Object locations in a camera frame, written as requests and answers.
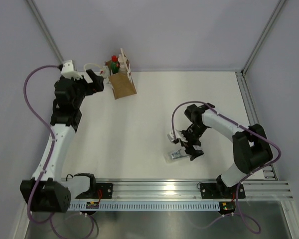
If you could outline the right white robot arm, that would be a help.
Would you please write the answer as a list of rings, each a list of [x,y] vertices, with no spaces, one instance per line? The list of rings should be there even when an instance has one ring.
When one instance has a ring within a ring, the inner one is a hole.
[[[211,103],[186,102],[184,114],[190,121],[185,130],[171,127],[168,134],[173,144],[182,150],[171,153],[171,159],[188,157],[191,161],[204,154],[201,137],[207,129],[213,129],[232,142],[233,164],[214,183],[201,184],[203,198],[239,198],[242,181],[269,163],[273,158],[271,143],[259,124],[243,126],[218,112]]]

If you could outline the green dish soap bottle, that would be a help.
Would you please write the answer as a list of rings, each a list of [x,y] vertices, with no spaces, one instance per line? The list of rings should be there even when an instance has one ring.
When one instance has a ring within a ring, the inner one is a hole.
[[[118,57],[116,55],[113,55],[111,57],[111,71],[112,71],[112,74],[116,74],[119,72],[119,62],[118,62]]]

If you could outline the silver squeeze tube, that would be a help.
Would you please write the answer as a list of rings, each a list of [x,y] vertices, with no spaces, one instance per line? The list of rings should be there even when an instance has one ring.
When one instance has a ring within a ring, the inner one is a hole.
[[[184,149],[178,149],[178,150],[165,153],[164,159],[166,160],[167,163],[174,163],[179,160],[189,159],[189,155],[185,152]]]

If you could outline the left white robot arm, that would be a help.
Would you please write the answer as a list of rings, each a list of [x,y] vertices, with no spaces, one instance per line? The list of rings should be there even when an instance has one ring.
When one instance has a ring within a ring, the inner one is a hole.
[[[72,199],[90,199],[98,193],[93,174],[75,174],[67,183],[61,180],[63,164],[82,117],[80,106],[86,96],[104,89],[102,76],[92,70],[86,73],[90,83],[83,75],[78,79],[61,76],[54,85],[52,116],[45,124],[50,133],[46,149],[31,179],[22,180],[20,185],[28,213],[65,213]]]

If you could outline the beige pump bottle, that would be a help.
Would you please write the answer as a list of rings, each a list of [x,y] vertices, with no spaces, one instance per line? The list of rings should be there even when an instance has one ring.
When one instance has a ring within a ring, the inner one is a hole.
[[[127,58],[126,56],[123,56],[122,54],[119,54],[118,56],[118,63],[119,63],[119,73],[127,74]]]

